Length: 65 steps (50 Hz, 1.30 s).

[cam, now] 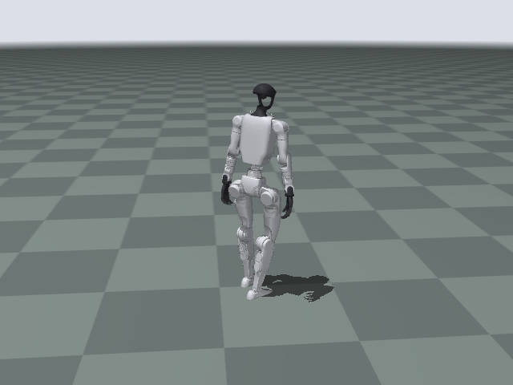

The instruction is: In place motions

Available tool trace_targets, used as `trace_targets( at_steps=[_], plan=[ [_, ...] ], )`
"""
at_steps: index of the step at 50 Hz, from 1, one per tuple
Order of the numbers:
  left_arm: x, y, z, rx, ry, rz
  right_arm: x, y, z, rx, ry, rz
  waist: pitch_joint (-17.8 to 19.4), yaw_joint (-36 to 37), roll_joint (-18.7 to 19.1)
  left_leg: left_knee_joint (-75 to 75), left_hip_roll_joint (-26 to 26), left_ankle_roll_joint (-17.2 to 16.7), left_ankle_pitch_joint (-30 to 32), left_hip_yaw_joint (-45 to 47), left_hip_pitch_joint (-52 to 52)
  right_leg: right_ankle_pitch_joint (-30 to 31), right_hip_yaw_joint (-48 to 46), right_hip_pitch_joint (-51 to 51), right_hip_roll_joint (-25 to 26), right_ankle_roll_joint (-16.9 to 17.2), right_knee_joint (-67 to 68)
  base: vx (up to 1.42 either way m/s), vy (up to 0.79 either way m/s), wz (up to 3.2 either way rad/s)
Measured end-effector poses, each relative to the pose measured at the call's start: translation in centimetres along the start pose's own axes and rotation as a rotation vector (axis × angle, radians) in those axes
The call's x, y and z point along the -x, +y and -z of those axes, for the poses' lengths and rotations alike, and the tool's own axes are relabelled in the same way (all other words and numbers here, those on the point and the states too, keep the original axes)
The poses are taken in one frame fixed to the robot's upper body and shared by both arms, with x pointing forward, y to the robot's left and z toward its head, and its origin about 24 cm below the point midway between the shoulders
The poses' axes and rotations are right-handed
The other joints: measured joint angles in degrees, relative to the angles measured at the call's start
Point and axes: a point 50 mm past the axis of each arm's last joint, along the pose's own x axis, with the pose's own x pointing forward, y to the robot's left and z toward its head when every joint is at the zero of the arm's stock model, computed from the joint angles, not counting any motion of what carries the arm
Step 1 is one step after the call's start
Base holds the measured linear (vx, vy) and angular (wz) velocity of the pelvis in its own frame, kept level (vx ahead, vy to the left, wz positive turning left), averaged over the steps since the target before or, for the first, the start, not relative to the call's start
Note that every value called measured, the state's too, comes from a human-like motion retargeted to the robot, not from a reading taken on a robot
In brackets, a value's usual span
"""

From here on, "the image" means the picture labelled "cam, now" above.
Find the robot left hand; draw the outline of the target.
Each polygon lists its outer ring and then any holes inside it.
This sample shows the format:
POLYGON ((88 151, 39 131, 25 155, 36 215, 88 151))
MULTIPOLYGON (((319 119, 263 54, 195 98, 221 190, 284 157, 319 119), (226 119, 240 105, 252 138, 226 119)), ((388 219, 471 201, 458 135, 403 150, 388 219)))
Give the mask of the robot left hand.
POLYGON ((232 181, 228 181, 227 175, 223 175, 222 183, 223 183, 223 187, 221 189, 221 200, 224 204, 231 205, 231 204, 233 204, 233 202, 231 202, 229 199, 228 188, 230 187, 229 184, 231 184, 232 181))

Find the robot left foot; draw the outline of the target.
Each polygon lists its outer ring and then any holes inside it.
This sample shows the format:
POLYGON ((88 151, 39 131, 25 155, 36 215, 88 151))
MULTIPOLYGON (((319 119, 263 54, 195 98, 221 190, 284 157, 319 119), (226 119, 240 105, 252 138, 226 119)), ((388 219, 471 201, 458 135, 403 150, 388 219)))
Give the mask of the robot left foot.
POLYGON ((253 284, 253 281, 254 281, 254 275, 255 275, 255 273, 254 273, 254 274, 252 274, 252 275, 253 275, 253 277, 252 277, 252 278, 248 278, 248 275, 247 275, 247 277, 244 277, 244 278, 242 279, 242 281, 241 281, 240 286, 242 286, 242 287, 249 287, 249 286, 251 286, 251 285, 253 284))

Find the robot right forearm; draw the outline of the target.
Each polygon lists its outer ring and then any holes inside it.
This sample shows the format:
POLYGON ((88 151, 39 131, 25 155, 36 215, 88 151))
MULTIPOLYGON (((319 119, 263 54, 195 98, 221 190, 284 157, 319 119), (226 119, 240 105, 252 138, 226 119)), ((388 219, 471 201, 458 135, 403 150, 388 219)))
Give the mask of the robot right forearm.
MULTIPOLYGON (((287 188, 289 186, 293 187, 293 177, 292 177, 292 165, 291 165, 291 156, 288 153, 287 155, 287 165, 281 167, 282 174, 282 182, 284 185, 284 191, 287 194, 287 188)), ((293 187, 293 192, 295 188, 293 187)))

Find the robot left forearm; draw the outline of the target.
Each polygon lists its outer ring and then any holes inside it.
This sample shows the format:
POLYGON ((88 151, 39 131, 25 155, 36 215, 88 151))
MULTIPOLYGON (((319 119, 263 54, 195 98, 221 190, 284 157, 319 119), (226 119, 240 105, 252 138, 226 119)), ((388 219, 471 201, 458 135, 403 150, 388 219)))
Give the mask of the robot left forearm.
MULTIPOLYGON (((228 181, 232 180, 232 174, 234 173, 235 163, 236 163, 236 157, 234 155, 228 154, 228 151, 227 151, 226 164, 224 167, 223 175, 227 175, 228 181)), ((223 175, 222 175, 222 180, 223 180, 223 175)))

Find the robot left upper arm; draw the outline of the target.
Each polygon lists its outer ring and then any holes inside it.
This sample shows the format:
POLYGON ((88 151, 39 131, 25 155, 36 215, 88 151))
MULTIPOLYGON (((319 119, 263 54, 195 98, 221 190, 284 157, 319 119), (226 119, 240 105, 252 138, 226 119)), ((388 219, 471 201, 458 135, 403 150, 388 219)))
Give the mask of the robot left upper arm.
POLYGON ((232 133, 230 137, 230 146, 228 149, 228 154, 239 156, 240 155, 240 130, 241 130, 241 121, 244 115, 236 115, 232 119, 232 133))

